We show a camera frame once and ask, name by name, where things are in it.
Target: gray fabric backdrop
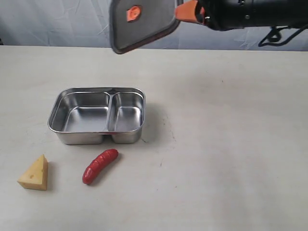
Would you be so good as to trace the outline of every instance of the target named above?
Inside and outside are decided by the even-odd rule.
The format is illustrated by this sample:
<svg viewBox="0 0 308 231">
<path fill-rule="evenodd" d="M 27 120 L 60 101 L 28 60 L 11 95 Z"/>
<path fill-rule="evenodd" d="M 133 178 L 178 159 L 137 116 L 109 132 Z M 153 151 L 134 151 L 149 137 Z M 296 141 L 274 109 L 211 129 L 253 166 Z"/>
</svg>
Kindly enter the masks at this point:
<svg viewBox="0 0 308 231">
<path fill-rule="evenodd" d="M 5 45 L 110 47 L 110 0 L 0 0 L 0 38 Z M 269 28 L 228 32 L 181 23 L 171 35 L 148 44 L 155 49 L 308 51 L 308 31 L 283 47 L 259 48 Z M 288 30 L 285 36 L 293 33 Z"/>
</svg>

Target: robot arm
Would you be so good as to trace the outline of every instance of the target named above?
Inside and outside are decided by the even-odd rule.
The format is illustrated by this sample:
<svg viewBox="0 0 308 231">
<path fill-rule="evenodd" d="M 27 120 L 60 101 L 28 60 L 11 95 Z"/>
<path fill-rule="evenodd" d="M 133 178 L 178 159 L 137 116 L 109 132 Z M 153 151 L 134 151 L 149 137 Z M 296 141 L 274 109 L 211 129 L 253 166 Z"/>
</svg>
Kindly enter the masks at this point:
<svg viewBox="0 0 308 231">
<path fill-rule="evenodd" d="M 259 46 L 282 46 L 308 28 L 308 1 L 191 0 L 178 6 L 175 15 L 180 21 L 201 24 L 218 31 L 270 26 L 271 31 Z M 281 42 L 280 31 L 290 28 L 298 30 Z"/>
</svg>

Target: stainless steel lunch box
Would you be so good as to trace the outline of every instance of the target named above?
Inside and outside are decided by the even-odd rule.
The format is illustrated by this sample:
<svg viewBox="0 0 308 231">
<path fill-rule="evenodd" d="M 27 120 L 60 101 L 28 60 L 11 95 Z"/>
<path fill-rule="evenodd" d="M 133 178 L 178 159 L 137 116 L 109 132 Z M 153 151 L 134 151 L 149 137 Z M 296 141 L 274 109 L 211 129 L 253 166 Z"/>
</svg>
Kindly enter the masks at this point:
<svg viewBox="0 0 308 231">
<path fill-rule="evenodd" d="M 145 95 L 136 88 L 72 88 L 60 93 L 48 126 L 65 144 L 115 143 L 141 137 Z"/>
</svg>

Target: white table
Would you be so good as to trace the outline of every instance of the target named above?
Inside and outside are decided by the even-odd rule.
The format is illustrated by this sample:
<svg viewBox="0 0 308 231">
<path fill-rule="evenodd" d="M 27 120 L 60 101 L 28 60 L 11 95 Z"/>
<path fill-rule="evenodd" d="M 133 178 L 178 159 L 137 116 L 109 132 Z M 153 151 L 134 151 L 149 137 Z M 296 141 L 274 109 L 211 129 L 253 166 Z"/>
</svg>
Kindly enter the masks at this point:
<svg viewBox="0 0 308 231">
<path fill-rule="evenodd" d="M 147 97 L 135 144 L 68 146 L 58 93 L 123 86 Z M 303 231 L 308 53 L 0 47 L 1 231 Z M 85 167 L 120 160 L 93 186 Z M 49 189 L 16 181 L 45 154 Z"/>
</svg>

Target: toy sausage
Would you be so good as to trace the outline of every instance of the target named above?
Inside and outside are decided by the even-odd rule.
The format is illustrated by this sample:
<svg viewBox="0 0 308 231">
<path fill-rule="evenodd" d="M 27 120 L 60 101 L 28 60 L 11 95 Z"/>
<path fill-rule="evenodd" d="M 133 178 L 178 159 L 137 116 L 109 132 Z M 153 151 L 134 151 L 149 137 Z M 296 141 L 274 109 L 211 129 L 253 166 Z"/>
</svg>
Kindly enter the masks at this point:
<svg viewBox="0 0 308 231">
<path fill-rule="evenodd" d="M 82 182 L 84 184 L 91 184 L 108 164 L 117 159 L 119 152 L 116 149 L 109 149 L 104 151 L 98 157 L 96 157 L 91 164 L 86 168 Z"/>
</svg>

